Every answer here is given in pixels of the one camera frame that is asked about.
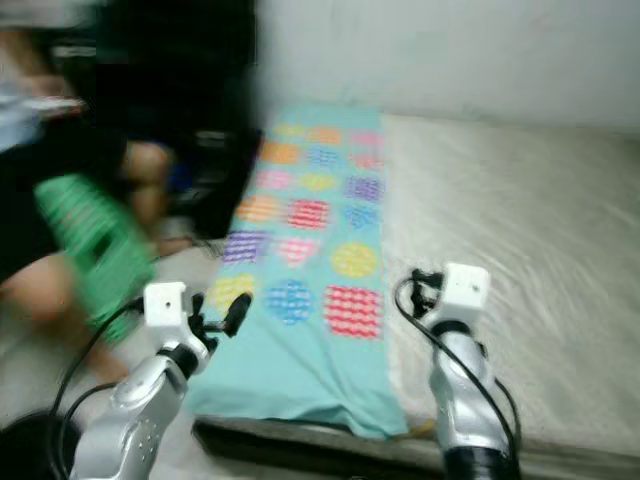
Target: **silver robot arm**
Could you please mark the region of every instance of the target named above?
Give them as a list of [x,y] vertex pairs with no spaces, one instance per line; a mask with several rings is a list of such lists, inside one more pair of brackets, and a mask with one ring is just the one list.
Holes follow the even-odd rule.
[[187,380],[204,370],[217,346],[206,332],[237,333],[251,297],[238,297],[223,322],[205,327],[194,297],[188,315],[186,286],[163,283],[144,292],[145,319],[160,349],[114,390],[107,411],[84,432],[71,473],[77,480],[148,478],[162,436],[177,415]]
[[[428,302],[416,291],[420,275],[423,284],[439,292],[435,301]],[[489,273],[450,263],[442,273],[414,271],[412,278],[414,318],[424,315],[420,323],[464,362],[493,397],[496,379],[484,347],[473,336],[489,292]],[[519,478],[517,459],[511,458],[513,451],[495,410],[463,369],[435,346],[429,384],[437,403],[438,443],[448,478]]]

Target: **mattress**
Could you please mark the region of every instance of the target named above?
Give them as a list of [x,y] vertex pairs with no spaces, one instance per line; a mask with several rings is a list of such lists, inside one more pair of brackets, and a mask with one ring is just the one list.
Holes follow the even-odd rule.
[[[478,336],[527,440],[638,454],[640,148],[580,130],[387,116],[387,291],[446,261],[492,276]],[[391,382],[435,415],[431,349],[391,312]]]

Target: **black cable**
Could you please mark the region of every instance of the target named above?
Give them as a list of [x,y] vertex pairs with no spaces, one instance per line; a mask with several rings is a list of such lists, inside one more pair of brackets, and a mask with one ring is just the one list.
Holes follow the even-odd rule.
[[84,402],[87,398],[89,398],[94,393],[102,392],[104,390],[109,390],[115,387],[116,385],[118,385],[117,382],[112,382],[112,383],[105,383],[104,385],[97,385],[93,388],[90,388],[89,390],[87,390],[86,392],[84,392],[82,395],[78,397],[78,399],[73,403],[73,405],[71,405],[71,408],[67,411],[64,418],[62,419],[62,424],[60,425],[60,432],[58,433],[57,454],[58,454],[58,463],[62,468],[62,473],[65,476],[65,478],[69,477],[69,472],[67,471],[67,466],[64,464],[65,463],[64,462],[64,436],[67,431],[67,428],[69,427],[69,422],[71,422],[71,419],[73,418],[73,415],[76,413],[76,410],[78,410],[82,402]]
[[511,392],[504,386],[504,384],[500,381],[500,379],[495,379],[496,386],[502,390],[504,396],[507,397],[507,401],[509,402],[509,407],[511,408],[511,412],[513,413],[513,423],[515,424],[515,441],[516,441],[516,449],[518,452],[522,448],[522,424],[520,423],[520,414],[518,413],[518,407],[516,405],[516,401],[511,396]]
[[73,374],[80,367],[80,365],[84,361],[85,357],[89,354],[89,352],[91,351],[93,346],[98,342],[98,339],[100,338],[100,336],[107,330],[107,328],[109,328],[111,326],[111,324],[120,315],[122,315],[128,309],[130,309],[133,306],[135,306],[139,301],[140,301],[139,299],[134,300],[133,302],[130,302],[127,305],[125,305],[125,306],[119,308],[118,310],[116,310],[100,326],[100,328],[98,328],[98,330],[96,330],[96,332],[93,334],[93,337],[91,337],[91,340],[89,340],[89,343],[87,343],[87,346],[78,354],[78,356],[73,361],[71,366],[67,369],[67,372],[65,373],[65,375],[64,375],[64,377],[62,379],[62,383],[60,384],[60,388],[58,389],[58,393],[56,394],[56,398],[55,398],[55,400],[53,402],[51,410],[49,411],[49,424],[47,425],[47,431],[45,432],[45,445],[46,445],[46,449],[47,449],[47,461],[49,462],[49,466],[51,467],[51,471],[52,471],[53,475],[58,480],[61,480],[61,479],[65,479],[66,480],[66,479],[69,478],[68,475],[64,474],[64,472],[62,471],[62,467],[59,466],[57,461],[56,461],[56,457],[54,455],[55,445],[53,445],[55,419],[56,419],[56,414],[58,413],[58,409],[60,408],[60,403],[62,403],[62,396],[64,395],[64,392],[67,389],[67,387],[69,386],[69,383],[71,382],[71,378],[73,377]]
[[516,442],[513,437],[511,427],[509,426],[509,423],[507,422],[507,419],[505,418],[504,414],[500,410],[500,407],[498,407],[498,404],[495,402],[495,400],[493,399],[491,394],[487,391],[487,389],[484,387],[484,385],[482,385],[478,377],[469,369],[469,367],[467,367],[467,365],[462,360],[460,360],[460,358],[455,353],[453,353],[449,347],[447,347],[444,343],[442,343],[438,337],[436,337],[433,333],[431,333],[431,331],[428,328],[422,325],[418,320],[413,318],[402,308],[402,305],[400,304],[400,290],[404,288],[406,285],[408,285],[409,283],[412,283],[413,281],[414,280],[412,278],[406,278],[396,285],[394,289],[394,301],[396,304],[396,308],[398,309],[400,314],[406,320],[408,320],[414,327],[416,327],[425,337],[427,337],[435,347],[442,350],[451,360],[453,360],[456,364],[458,364],[458,366],[462,369],[462,371],[467,375],[469,380],[471,380],[471,383],[473,383],[474,386],[480,391],[480,393],[482,394],[484,399],[487,401],[489,406],[491,406],[496,416],[498,417],[500,426],[504,430],[504,433],[507,437],[509,456],[511,457],[511,461],[513,462],[514,471],[518,475],[517,478],[520,478],[520,467],[518,465],[518,450],[517,450]]

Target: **green striped cloth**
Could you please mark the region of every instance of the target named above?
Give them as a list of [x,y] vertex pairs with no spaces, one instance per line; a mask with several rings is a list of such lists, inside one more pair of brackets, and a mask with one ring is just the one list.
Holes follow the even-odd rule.
[[[99,327],[153,278],[152,256],[129,213],[81,175],[56,177],[35,189],[58,244],[71,260],[78,293]],[[105,332],[108,342],[131,330],[126,316]]]

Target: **blue object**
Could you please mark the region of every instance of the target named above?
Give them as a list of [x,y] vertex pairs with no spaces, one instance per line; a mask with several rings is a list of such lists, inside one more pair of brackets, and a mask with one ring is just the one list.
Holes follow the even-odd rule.
[[169,174],[169,187],[178,192],[184,192],[193,185],[193,173],[184,163],[173,166]]
[[[243,291],[254,301],[237,337],[222,338],[190,381],[185,405],[200,415],[346,426],[367,438],[406,433],[387,362],[383,172],[351,157],[379,156],[379,116],[293,107],[275,120],[203,312],[219,320]],[[298,158],[279,163],[279,151]]]

